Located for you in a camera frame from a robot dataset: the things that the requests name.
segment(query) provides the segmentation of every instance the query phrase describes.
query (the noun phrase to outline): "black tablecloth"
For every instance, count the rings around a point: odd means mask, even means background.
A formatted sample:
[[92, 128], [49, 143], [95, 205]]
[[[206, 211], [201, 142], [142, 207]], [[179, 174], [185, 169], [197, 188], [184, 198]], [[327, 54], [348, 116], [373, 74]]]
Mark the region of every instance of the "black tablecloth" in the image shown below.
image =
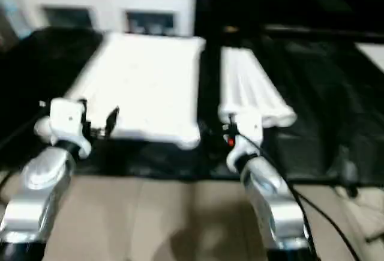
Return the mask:
[[[41, 110], [39, 100], [62, 96], [102, 39], [92, 31], [46, 29], [23, 40], [0, 60], [0, 140]], [[384, 184], [384, 74], [354, 44], [264, 36], [230, 45], [254, 52], [298, 114], [289, 128], [265, 130], [263, 144], [291, 181]], [[209, 43], [200, 59], [197, 121], [202, 142], [195, 150], [183, 151], [165, 143], [96, 140], [91, 156], [80, 162], [77, 172], [237, 180], [225, 165], [228, 147], [217, 118], [219, 80], [220, 46]], [[23, 134], [0, 148], [0, 163], [19, 166], [43, 146], [30, 123]]]

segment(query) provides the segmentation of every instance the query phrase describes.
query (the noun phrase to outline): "white cabinet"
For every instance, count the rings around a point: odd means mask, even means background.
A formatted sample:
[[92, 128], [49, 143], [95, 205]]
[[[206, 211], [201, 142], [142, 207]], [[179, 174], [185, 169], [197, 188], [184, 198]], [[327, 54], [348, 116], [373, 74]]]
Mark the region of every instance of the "white cabinet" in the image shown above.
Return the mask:
[[34, 28], [92, 27], [99, 31], [191, 36], [195, 0], [19, 0]]

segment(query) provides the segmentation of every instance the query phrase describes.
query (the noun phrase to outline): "white tray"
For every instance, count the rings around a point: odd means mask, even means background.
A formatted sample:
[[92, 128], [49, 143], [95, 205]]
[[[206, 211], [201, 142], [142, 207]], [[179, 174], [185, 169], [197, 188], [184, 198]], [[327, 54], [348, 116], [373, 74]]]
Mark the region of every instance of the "white tray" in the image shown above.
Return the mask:
[[104, 128], [119, 107], [112, 138], [172, 142], [191, 149], [196, 122], [200, 38], [111, 33], [66, 97], [88, 101], [87, 119]]

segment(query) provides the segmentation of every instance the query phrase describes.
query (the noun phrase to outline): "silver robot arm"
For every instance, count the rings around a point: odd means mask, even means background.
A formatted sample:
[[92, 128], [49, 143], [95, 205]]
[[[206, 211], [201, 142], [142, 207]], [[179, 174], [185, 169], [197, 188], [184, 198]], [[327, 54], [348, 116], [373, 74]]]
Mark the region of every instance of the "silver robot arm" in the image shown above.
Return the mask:
[[257, 216], [268, 260], [318, 260], [305, 212], [283, 176], [260, 154], [260, 118], [255, 112], [243, 112], [229, 119], [224, 132], [233, 149], [227, 165], [240, 174]]
[[76, 160], [86, 158], [91, 151], [83, 136], [85, 113], [80, 102], [61, 98], [51, 102], [53, 145], [23, 169], [20, 188], [10, 200], [0, 225], [1, 261], [43, 259]]

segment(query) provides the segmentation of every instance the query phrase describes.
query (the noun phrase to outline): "red light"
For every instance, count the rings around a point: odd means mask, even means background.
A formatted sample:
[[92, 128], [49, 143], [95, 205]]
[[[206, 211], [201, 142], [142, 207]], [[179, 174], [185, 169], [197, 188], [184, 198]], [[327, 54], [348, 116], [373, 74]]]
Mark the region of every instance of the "red light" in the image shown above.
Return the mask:
[[228, 145], [234, 147], [235, 141], [232, 138], [228, 138]]

